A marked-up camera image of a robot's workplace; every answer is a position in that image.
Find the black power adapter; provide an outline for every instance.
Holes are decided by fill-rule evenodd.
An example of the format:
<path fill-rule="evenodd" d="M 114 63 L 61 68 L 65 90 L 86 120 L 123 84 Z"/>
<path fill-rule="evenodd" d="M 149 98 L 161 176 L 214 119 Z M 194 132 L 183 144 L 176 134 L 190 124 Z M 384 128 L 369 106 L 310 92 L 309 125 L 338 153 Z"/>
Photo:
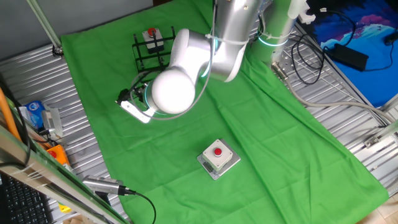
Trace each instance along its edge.
<path fill-rule="evenodd" d="M 328 54 L 333 60 L 360 72 L 365 71 L 369 56 L 341 44 L 335 44 L 333 53 Z"/>

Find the small red object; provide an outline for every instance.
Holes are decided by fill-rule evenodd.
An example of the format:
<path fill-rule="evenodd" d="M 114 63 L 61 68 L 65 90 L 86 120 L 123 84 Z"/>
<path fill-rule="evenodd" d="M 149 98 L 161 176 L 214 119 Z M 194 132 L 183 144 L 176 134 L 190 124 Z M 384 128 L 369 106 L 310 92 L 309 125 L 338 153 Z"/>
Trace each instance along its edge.
<path fill-rule="evenodd" d="M 155 28 L 149 28 L 148 29 L 148 34 L 149 34 L 150 37 L 154 36 L 153 33 L 156 34 L 156 29 Z"/>
<path fill-rule="evenodd" d="M 49 151 L 49 153 L 50 153 L 50 155 L 51 155 L 52 157 L 54 157 L 54 159 L 57 158 L 57 153 L 56 153 L 56 152 L 54 152 L 54 151 Z"/>
<path fill-rule="evenodd" d="M 214 150 L 214 155 L 216 155 L 216 156 L 220 156 L 222 153 L 223 153 L 223 151 L 219 148 Z"/>

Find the keyboard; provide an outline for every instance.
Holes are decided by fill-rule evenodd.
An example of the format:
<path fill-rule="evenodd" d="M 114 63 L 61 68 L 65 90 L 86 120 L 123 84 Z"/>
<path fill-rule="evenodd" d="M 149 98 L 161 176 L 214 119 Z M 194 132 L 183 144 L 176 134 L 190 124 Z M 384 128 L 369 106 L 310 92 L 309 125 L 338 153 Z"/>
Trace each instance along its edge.
<path fill-rule="evenodd" d="M 50 224 L 52 216 L 46 196 L 36 189 L 1 174 L 0 189 L 4 223 Z"/>

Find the green cloth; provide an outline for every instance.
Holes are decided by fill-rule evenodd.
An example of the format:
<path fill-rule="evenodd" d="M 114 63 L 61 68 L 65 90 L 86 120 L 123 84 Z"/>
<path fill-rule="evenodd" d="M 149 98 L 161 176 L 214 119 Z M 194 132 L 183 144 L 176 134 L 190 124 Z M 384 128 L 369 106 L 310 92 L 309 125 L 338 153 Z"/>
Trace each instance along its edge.
<path fill-rule="evenodd" d="M 230 83 L 210 80 L 198 104 L 142 124 L 116 103 L 137 75 L 133 34 L 170 26 L 208 33 L 211 1 L 176 0 L 62 37 L 73 81 L 112 178 L 149 197 L 160 223 L 355 223 L 387 191 L 247 49 Z M 200 80 L 197 90 L 202 87 Z M 213 180 L 197 161 L 216 139 L 241 161 Z M 120 197 L 134 223 L 149 203 Z"/>

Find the orange pole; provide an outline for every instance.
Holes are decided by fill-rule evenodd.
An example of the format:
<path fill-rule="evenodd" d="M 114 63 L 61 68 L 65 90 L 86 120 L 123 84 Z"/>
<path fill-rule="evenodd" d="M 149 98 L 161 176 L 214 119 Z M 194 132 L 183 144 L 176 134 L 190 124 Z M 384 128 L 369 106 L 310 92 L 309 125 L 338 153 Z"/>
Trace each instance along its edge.
<path fill-rule="evenodd" d="M 6 119 L 8 130 L 11 132 L 12 135 L 15 136 L 15 138 L 18 138 L 18 140 L 22 141 L 21 137 L 19 136 L 17 126 L 15 125 L 14 118 L 12 117 L 11 109 L 8 105 L 6 96 L 2 92 L 1 88 L 0 88 L 0 108 L 2 110 L 4 118 Z"/>

